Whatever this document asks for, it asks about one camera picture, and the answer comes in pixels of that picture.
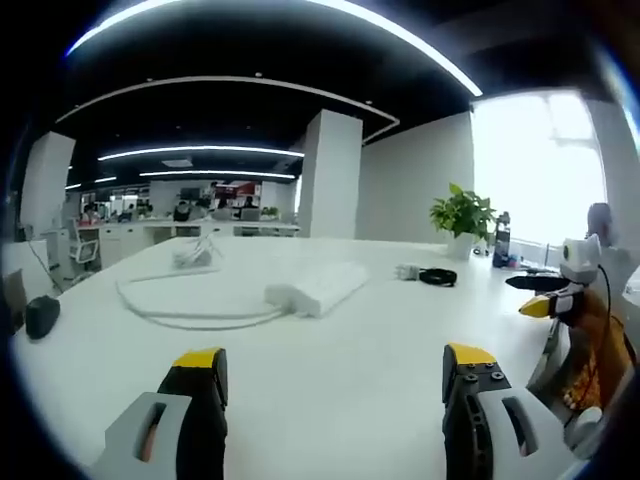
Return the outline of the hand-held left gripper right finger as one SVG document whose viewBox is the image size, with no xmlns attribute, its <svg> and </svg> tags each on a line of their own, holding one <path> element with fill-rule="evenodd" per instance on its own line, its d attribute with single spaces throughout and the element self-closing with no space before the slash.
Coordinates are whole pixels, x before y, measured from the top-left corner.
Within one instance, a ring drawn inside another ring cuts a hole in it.
<svg viewBox="0 0 640 480">
<path fill-rule="evenodd" d="M 448 479 L 569 479 L 581 468 L 556 416 L 483 349 L 444 347 L 442 402 Z"/>
</svg>

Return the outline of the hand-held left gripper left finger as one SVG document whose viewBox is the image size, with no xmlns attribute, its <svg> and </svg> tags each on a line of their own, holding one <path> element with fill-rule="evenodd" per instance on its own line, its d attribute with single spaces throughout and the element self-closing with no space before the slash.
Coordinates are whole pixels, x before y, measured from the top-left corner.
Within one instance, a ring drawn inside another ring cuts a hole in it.
<svg viewBox="0 0 640 480">
<path fill-rule="evenodd" d="M 222 479 L 227 406 L 226 350 L 183 354 L 106 429 L 92 477 Z"/>
</svg>

